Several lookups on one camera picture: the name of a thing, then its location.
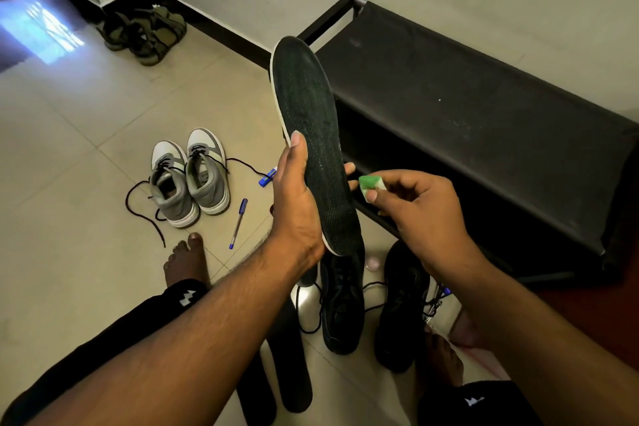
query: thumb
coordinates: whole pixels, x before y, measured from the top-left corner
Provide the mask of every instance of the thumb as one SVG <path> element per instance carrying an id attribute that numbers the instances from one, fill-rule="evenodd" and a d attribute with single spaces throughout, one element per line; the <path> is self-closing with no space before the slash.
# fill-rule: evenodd
<path id="1" fill-rule="evenodd" d="M 306 138 L 295 130 L 291 135 L 291 149 L 286 157 L 286 175 L 304 183 L 304 172 L 306 172 L 308 158 L 309 150 L 306 146 Z"/>
<path id="2" fill-rule="evenodd" d="M 374 204 L 375 207 L 388 213 L 390 217 L 393 217 L 397 212 L 401 212 L 404 206 L 408 204 L 407 201 L 397 197 L 392 192 L 381 189 L 369 190 L 366 193 L 366 200 Z"/>

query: green sponge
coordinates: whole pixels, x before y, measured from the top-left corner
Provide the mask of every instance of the green sponge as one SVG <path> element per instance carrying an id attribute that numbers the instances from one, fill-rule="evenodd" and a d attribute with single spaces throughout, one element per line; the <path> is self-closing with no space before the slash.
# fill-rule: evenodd
<path id="1" fill-rule="evenodd" d="M 363 175 L 359 178 L 359 183 L 360 190 L 362 191 L 363 198 L 366 202 L 368 202 L 368 200 L 366 200 L 366 191 L 373 189 L 381 189 L 383 191 L 386 190 L 384 182 L 382 181 L 381 177 L 378 177 L 377 175 Z"/>

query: fingernail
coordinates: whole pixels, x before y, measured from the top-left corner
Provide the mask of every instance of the fingernail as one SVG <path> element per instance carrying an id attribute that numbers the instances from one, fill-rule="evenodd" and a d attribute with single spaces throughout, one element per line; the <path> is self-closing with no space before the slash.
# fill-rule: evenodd
<path id="1" fill-rule="evenodd" d="M 297 130 L 291 133 L 291 148 L 293 148 L 295 145 L 297 145 L 300 142 L 300 135 L 301 133 Z"/>
<path id="2" fill-rule="evenodd" d="M 377 199 L 377 191 L 369 190 L 366 192 L 366 200 L 371 204 Z"/>

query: white logo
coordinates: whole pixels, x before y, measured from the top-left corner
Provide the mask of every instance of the white logo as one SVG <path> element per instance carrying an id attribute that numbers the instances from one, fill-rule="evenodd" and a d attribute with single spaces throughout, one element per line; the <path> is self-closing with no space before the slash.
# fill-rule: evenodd
<path id="1" fill-rule="evenodd" d="M 464 399 L 467 403 L 468 403 L 468 407 L 470 406 L 475 406 L 479 401 L 483 401 L 484 398 L 480 397 L 479 399 L 475 399 L 474 397 L 471 397 L 470 399 Z"/>
<path id="2" fill-rule="evenodd" d="M 187 290 L 187 293 L 184 293 L 184 300 L 180 300 L 180 304 L 183 307 L 186 307 L 189 303 L 191 303 L 191 298 L 193 298 L 193 293 L 195 293 L 193 290 Z"/>

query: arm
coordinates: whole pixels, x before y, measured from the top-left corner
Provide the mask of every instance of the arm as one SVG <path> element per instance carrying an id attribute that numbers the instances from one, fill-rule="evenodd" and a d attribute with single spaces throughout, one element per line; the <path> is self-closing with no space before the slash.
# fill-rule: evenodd
<path id="1" fill-rule="evenodd" d="M 367 199 L 455 293 L 546 424 L 639 423 L 639 374 L 486 260 L 449 180 L 410 170 L 376 175 L 389 192 Z"/>
<path id="2" fill-rule="evenodd" d="M 267 240 L 191 310 L 68 390 L 32 424 L 215 422 L 304 271 L 324 252 L 300 134 L 274 179 Z"/>

